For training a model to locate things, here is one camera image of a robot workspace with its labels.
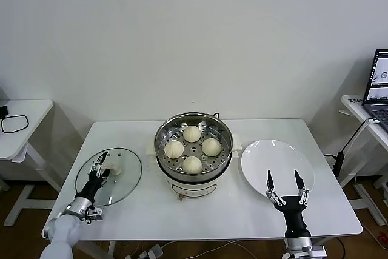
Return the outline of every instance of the stainless steel pot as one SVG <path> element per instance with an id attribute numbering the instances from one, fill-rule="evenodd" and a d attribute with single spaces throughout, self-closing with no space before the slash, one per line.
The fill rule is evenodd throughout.
<path id="1" fill-rule="evenodd" d="M 189 143 L 183 138 L 188 126 L 198 126 L 202 135 L 199 141 Z M 215 138 L 221 143 L 221 153 L 209 157 L 202 152 L 202 143 L 207 138 Z M 184 152 L 177 159 L 170 159 L 164 153 L 164 147 L 170 140 L 183 143 Z M 202 184 L 221 176 L 229 166 L 232 157 L 233 138 L 228 127 L 217 117 L 206 113 L 188 112 L 176 115 L 164 122 L 155 135 L 154 147 L 161 170 L 171 179 L 186 184 Z M 182 163 L 188 156 L 202 161 L 202 172 L 187 174 Z"/>

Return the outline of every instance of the steamed bun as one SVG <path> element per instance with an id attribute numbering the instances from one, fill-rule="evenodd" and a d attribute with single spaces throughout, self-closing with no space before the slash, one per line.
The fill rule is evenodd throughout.
<path id="1" fill-rule="evenodd" d="M 206 139 L 202 144 L 202 152 L 210 157 L 217 156 L 221 152 L 221 144 L 216 139 Z"/>
<path id="2" fill-rule="evenodd" d="M 194 143 L 201 137 L 201 131 L 196 126 L 188 126 L 183 131 L 183 137 L 186 141 Z"/>
<path id="3" fill-rule="evenodd" d="M 182 169 L 187 174 L 198 174 L 202 171 L 202 162 L 197 157 L 187 157 L 182 163 Z"/>
<path id="4" fill-rule="evenodd" d="M 183 154 L 183 144 L 179 141 L 169 141 L 164 147 L 164 153 L 170 159 L 177 159 Z"/>

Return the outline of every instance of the white plate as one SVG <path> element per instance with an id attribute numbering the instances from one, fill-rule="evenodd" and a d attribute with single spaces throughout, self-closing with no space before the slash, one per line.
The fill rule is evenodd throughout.
<path id="1" fill-rule="evenodd" d="M 241 157 L 242 172 L 249 184 L 266 196 L 268 170 L 278 195 L 297 195 L 294 170 L 312 190 L 314 170 L 309 160 L 294 147 L 277 140 L 260 140 L 249 145 Z"/>

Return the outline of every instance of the power strip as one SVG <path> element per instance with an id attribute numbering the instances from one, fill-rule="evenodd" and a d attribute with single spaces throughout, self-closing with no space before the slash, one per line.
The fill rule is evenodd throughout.
<path id="1" fill-rule="evenodd" d="M 163 255 L 163 250 L 159 244 L 154 245 L 148 252 L 144 251 L 138 259 L 157 259 Z M 132 259 L 130 255 L 125 256 L 125 259 Z"/>

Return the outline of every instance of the glass lid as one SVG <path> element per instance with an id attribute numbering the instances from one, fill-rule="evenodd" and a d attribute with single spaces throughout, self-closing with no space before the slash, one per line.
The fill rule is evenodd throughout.
<path id="1" fill-rule="evenodd" d="M 138 185 L 141 177 L 141 162 L 132 151 L 124 148 L 103 150 L 92 156 L 79 170 L 75 180 L 75 190 L 80 192 L 89 180 L 93 162 L 108 151 L 102 168 L 111 169 L 106 183 L 95 195 L 94 206 L 109 206 L 127 197 Z"/>

